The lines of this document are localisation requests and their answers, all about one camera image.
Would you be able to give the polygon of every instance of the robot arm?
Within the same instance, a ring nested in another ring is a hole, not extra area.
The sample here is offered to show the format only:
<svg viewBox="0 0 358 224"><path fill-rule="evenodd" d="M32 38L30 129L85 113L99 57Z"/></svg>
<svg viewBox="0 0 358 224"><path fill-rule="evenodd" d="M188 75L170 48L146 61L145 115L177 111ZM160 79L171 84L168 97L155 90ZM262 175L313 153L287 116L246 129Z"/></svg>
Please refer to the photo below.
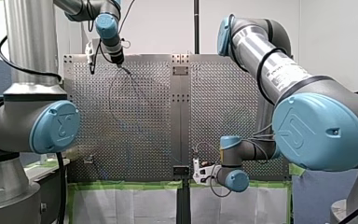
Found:
<svg viewBox="0 0 358 224"><path fill-rule="evenodd" d="M118 65L124 62L118 22L121 0L54 0L70 21L94 21L106 53Z"/></svg>
<svg viewBox="0 0 358 224"><path fill-rule="evenodd" d="M358 168L358 94L331 77L313 76L296 64L288 56L289 38L279 23L230 16L220 26L218 52L257 80L270 102L259 101L264 109L259 110L257 122L263 123L263 116L269 119L273 111L275 134L275 144L264 146L264 158L253 144L237 136L222 137L222 167L215 175L219 184L244 191L248 177L241 162L273 159L280 153L310 170Z"/></svg>

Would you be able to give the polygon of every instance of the metal pegboard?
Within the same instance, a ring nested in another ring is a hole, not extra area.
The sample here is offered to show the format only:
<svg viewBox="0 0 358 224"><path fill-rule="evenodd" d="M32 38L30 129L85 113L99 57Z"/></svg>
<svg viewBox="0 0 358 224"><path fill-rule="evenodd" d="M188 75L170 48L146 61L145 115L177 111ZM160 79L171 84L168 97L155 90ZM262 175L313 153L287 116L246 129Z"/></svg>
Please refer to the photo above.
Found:
<svg viewBox="0 0 358 224"><path fill-rule="evenodd" d="M258 90L255 79L229 58L191 55L190 145L198 148L201 161L216 161L223 135L250 137L255 132ZM244 170L255 180L285 180L289 169L285 159L260 164L245 161Z"/></svg>
<svg viewBox="0 0 358 224"><path fill-rule="evenodd" d="M130 75L102 55L91 75L86 61L65 56L65 89L81 113L69 181L172 179L171 55L126 57Z"/></svg>
<svg viewBox="0 0 358 224"><path fill-rule="evenodd" d="M199 150L202 160L214 161L220 136L249 137L255 130L255 81L228 58L128 56L131 75L101 55L91 75L86 61L84 55L64 58L65 89L81 112L71 182L171 180L172 166L191 162L197 143L213 144ZM282 159L247 161L244 169L252 179L288 176Z"/></svg>

